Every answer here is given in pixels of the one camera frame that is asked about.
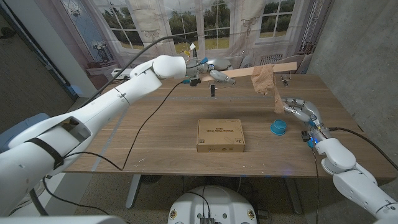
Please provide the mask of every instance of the wire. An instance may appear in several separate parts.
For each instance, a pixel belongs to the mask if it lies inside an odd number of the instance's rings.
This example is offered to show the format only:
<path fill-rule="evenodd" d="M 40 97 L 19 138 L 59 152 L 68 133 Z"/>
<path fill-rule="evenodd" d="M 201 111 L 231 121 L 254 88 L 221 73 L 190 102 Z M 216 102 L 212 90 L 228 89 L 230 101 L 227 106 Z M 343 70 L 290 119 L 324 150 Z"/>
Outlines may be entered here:
<path fill-rule="evenodd" d="M 315 161 L 315 170 L 317 171 L 318 201 L 317 201 L 317 215 L 316 215 L 316 217 L 315 217 L 315 223 L 318 224 L 319 202 L 320 202 L 319 173 L 318 173 L 317 157 L 316 157 L 316 155 L 315 155 L 315 151 L 313 150 L 313 147 L 311 147 L 311 150 L 312 150 L 313 160 Z"/>
<path fill-rule="evenodd" d="M 242 177 L 239 177 L 239 186 L 238 186 L 238 189 L 236 190 L 236 193 L 239 193 L 239 189 L 241 188 L 241 181 L 242 181 Z"/>
<path fill-rule="evenodd" d="M 201 197 L 202 198 L 202 200 L 204 200 L 205 202 L 206 202 L 206 204 L 207 204 L 207 209 L 208 209 L 208 211 L 209 211 L 209 218 L 210 218 L 210 206 L 209 206 L 209 203 L 207 202 L 207 200 L 204 198 L 204 196 L 202 196 L 202 195 L 200 195 L 200 194 L 197 194 L 197 193 L 195 193 L 195 192 L 187 192 L 187 193 L 190 193 L 190 194 L 194 194 L 194 195 L 197 195 L 197 196 L 199 196 L 199 197 Z"/>
<path fill-rule="evenodd" d="M 54 194 L 49 190 L 49 188 L 47 187 L 47 183 L 45 182 L 45 177 L 43 177 L 43 184 L 44 184 L 44 188 L 45 188 L 45 190 L 47 191 L 47 193 L 49 193 L 51 196 L 53 196 L 54 198 L 56 198 L 56 199 L 58 199 L 58 200 L 60 200 L 60 201 L 62 201 L 62 202 L 70 203 L 70 204 L 72 204 L 72 205 L 76 205 L 76 206 L 83 207 L 83 208 L 94 208 L 94 209 L 97 209 L 97 210 L 99 210 L 99 211 L 101 211 L 101 212 L 107 214 L 107 215 L 110 215 L 108 212 L 105 212 L 104 210 L 102 210 L 102 209 L 100 209 L 100 208 L 98 208 L 98 207 L 89 206 L 89 205 L 81 205 L 81 204 L 79 204 L 79 203 L 71 202 L 71 201 L 65 200 L 65 199 L 63 199 L 63 198 L 60 198 L 60 197 L 54 195 Z"/>
<path fill-rule="evenodd" d="M 197 64 L 197 65 L 194 65 L 194 66 L 192 66 L 192 67 L 187 67 L 187 68 L 195 68 L 195 67 L 197 67 L 197 66 L 199 66 L 199 65 L 201 65 L 202 63 L 199 63 L 199 64 Z"/>
<path fill-rule="evenodd" d="M 203 217 L 205 217 L 205 202 L 204 202 L 204 199 L 205 199 L 205 187 L 206 187 L 206 184 L 203 186 L 203 191 L 201 192 L 201 197 L 202 197 L 201 205 L 203 206 Z"/>
<path fill-rule="evenodd" d="M 367 141 L 368 143 L 370 143 L 373 147 L 375 147 L 383 156 L 384 158 L 387 159 L 387 161 L 389 161 L 389 163 L 396 169 L 398 170 L 398 166 L 397 164 L 395 164 L 390 158 L 388 158 L 388 156 L 379 148 L 379 146 L 377 146 L 376 144 L 374 144 L 372 141 L 370 141 L 367 137 L 356 133 L 355 131 L 352 131 L 350 129 L 346 129 L 346 128 L 339 128 L 339 127 L 334 127 L 334 128 L 329 128 L 329 131 L 336 131 L 336 130 L 342 130 L 342 131 L 347 131 L 351 134 L 355 134 L 356 136 L 360 137 L 361 139 Z"/>
<path fill-rule="evenodd" d="M 185 190 L 185 184 L 184 184 L 184 176 L 182 177 L 182 193 L 184 194 L 184 190 Z"/>
<path fill-rule="evenodd" d="M 169 94 L 167 94 L 167 96 L 164 98 L 163 102 L 156 108 L 156 110 L 144 121 L 144 123 L 143 123 L 143 124 L 141 125 L 141 127 L 138 129 L 138 132 L 137 132 L 137 134 L 136 134 L 136 137 L 134 138 L 134 140 L 133 140 L 133 142 L 132 142 L 132 144 L 131 144 L 129 154 L 127 154 L 127 158 L 126 158 L 126 160 L 124 161 L 122 170 L 123 170 L 124 167 L 126 166 L 127 160 L 129 159 L 129 156 L 130 156 L 130 153 L 131 153 L 131 150 L 132 150 L 132 147 L 134 146 L 134 143 L 136 143 L 138 134 L 139 134 L 139 132 L 141 131 L 142 127 L 144 127 L 145 123 L 156 113 L 157 110 L 159 110 L 159 108 L 160 108 L 160 107 L 163 105 L 163 103 L 166 101 L 167 97 L 170 96 L 170 94 L 173 92 L 173 90 L 174 90 L 179 84 L 182 84 L 182 82 L 177 83 L 177 84 L 171 89 L 171 91 L 169 92 Z"/>
<path fill-rule="evenodd" d="M 99 155 L 99 154 L 97 154 L 97 153 L 94 153 L 94 152 L 74 152 L 74 153 L 71 153 L 71 154 L 66 155 L 66 156 L 64 157 L 64 159 L 66 159 L 66 158 L 68 158 L 68 157 L 70 157 L 70 156 L 73 156 L 73 155 L 77 155 L 77 154 L 90 154 L 90 155 L 98 156 L 98 157 L 100 157 L 100 158 L 106 160 L 108 163 L 112 164 L 112 166 L 116 167 L 118 170 L 120 170 L 120 171 L 123 170 L 123 169 L 121 169 L 120 167 L 118 167 L 115 163 L 113 163 L 112 161 L 110 161 L 109 159 L 107 159 L 107 158 L 105 158 L 105 157 L 103 157 L 103 156 L 101 156 L 101 155 Z"/>
<path fill-rule="evenodd" d="M 188 42 L 189 44 L 192 44 L 191 41 L 183 38 L 183 37 L 179 37 L 179 36 L 167 36 L 167 37 L 162 37 L 159 38 L 157 40 L 155 40 L 154 42 L 152 42 L 151 44 L 149 44 L 147 47 L 145 47 L 144 49 L 142 49 L 140 52 L 138 52 L 138 54 L 136 54 L 122 69 L 120 69 L 117 74 L 111 79 L 109 80 L 104 86 L 102 86 L 99 90 L 97 90 L 97 92 L 95 92 L 91 97 L 89 97 L 81 106 L 79 106 L 78 109 L 82 108 L 83 106 L 86 106 L 91 100 L 93 100 L 98 94 L 100 94 L 109 84 L 111 84 L 120 74 L 122 74 L 123 71 L 125 71 L 126 68 L 128 68 L 128 66 L 130 66 L 131 63 L 133 63 L 133 61 L 135 61 L 140 55 L 142 55 L 145 51 L 147 51 L 149 48 L 151 48 L 153 45 L 159 43 L 162 40 L 166 40 L 166 39 L 177 39 L 177 40 L 183 40 Z M 193 49 L 193 56 L 197 57 L 197 51 L 196 49 Z"/>
<path fill-rule="evenodd" d="M 39 199 L 37 198 L 37 194 L 35 189 L 33 188 L 29 192 L 30 198 L 32 199 L 33 204 L 35 205 L 37 211 L 40 213 L 42 216 L 48 216 L 49 214 L 45 211 L 43 205 L 40 203 Z"/>

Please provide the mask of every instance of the white robot body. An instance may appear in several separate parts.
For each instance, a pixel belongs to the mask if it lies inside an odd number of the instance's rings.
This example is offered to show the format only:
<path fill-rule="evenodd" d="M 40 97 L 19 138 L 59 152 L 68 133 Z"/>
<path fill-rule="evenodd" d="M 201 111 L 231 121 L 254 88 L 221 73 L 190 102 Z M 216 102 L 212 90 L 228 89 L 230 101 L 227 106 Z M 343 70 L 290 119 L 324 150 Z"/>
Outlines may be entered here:
<path fill-rule="evenodd" d="M 198 187 L 190 192 L 202 195 L 203 187 Z M 188 223 L 222 223 L 222 224 L 256 224 L 256 216 L 253 206 L 240 194 L 226 187 L 209 185 L 205 187 L 203 194 L 209 203 L 210 218 L 208 220 L 208 207 L 203 199 L 189 192 L 183 194 L 172 205 L 168 217 L 168 224 Z M 203 217 L 203 203 L 205 206 L 205 217 Z"/>

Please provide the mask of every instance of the blue cup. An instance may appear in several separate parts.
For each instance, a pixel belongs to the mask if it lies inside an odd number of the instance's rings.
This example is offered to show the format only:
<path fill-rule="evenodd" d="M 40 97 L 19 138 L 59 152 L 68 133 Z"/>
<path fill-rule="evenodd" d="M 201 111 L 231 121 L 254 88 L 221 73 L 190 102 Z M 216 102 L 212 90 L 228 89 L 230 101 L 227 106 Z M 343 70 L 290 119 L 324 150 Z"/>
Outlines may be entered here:
<path fill-rule="evenodd" d="M 272 133 L 281 136 L 285 134 L 286 127 L 286 122 L 278 119 L 273 122 L 270 129 Z"/>

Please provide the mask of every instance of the cardboard box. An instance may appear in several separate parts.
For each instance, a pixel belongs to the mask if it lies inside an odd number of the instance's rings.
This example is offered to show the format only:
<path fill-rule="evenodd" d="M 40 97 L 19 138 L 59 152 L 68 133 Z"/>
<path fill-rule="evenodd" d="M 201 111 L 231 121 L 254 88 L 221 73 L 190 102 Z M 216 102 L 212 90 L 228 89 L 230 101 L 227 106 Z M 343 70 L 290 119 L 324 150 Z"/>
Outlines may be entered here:
<path fill-rule="evenodd" d="M 199 119 L 198 152 L 243 152 L 240 119 Z"/>

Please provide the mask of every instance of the wooden table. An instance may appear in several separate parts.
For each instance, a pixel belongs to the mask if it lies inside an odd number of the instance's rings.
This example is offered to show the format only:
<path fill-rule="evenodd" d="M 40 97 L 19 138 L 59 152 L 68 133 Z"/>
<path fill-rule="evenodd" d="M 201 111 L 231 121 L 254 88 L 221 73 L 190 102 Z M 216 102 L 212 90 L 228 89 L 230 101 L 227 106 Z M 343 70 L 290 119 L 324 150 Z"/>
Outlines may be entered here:
<path fill-rule="evenodd" d="M 303 123 L 289 114 L 275 114 L 273 97 L 256 93 L 250 76 L 235 80 L 234 86 L 216 85 L 219 88 L 216 97 L 210 97 L 207 82 L 196 87 L 178 86 L 141 129 L 123 171 L 103 159 L 82 155 L 65 172 L 316 177 L 312 151 L 300 134 L 305 129 Z M 121 111 L 119 117 L 99 132 L 87 151 L 102 154 L 122 167 L 138 129 L 180 80 L 162 82 L 157 91 Z M 288 87 L 282 82 L 277 86 L 282 97 L 314 103 L 326 126 L 364 134 L 317 75 L 292 75 Z M 197 153 L 197 121 L 200 118 L 239 118 L 246 141 L 244 152 Z M 276 136 L 269 129 L 276 119 L 287 123 L 283 136 Z M 375 178 L 392 180 L 396 177 L 390 163 L 366 141 L 344 131 L 334 131 L 332 135 Z M 323 157 L 317 155 L 319 175 L 330 178 L 320 165 Z M 132 189 L 133 185 L 137 188 L 138 181 L 134 183 L 133 178 Z M 132 200 L 136 193 L 136 189 L 131 190 Z"/>

